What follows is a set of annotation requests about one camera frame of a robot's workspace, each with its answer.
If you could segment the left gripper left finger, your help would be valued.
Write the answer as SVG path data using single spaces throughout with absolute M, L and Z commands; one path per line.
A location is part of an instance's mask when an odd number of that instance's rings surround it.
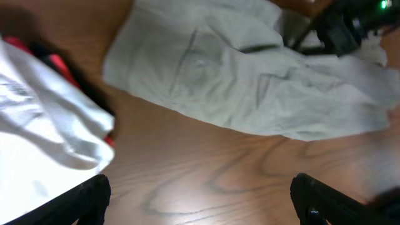
M 110 197 L 109 179 L 99 174 L 6 225 L 103 225 Z

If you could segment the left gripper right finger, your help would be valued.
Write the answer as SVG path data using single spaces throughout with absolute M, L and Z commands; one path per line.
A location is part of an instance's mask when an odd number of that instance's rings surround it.
M 299 173 L 292 179 L 290 197 L 300 225 L 399 224 L 398 188 L 365 205 L 305 173 Z

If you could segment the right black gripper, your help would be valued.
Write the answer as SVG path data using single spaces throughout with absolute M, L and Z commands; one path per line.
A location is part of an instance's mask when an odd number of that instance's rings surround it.
M 399 0 L 333 1 L 316 18 L 316 32 L 324 47 L 337 56 L 354 52 L 362 41 L 399 27 Z

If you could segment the grey-green shorts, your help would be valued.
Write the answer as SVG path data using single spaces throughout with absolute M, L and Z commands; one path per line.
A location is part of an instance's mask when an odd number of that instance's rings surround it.
M 136 1 L 104 80 L 243 133 L 316 141 L 387 128 L 399 72 L 379 43 L 304 56 L 284 45 L 285 18 L 269 1 Z

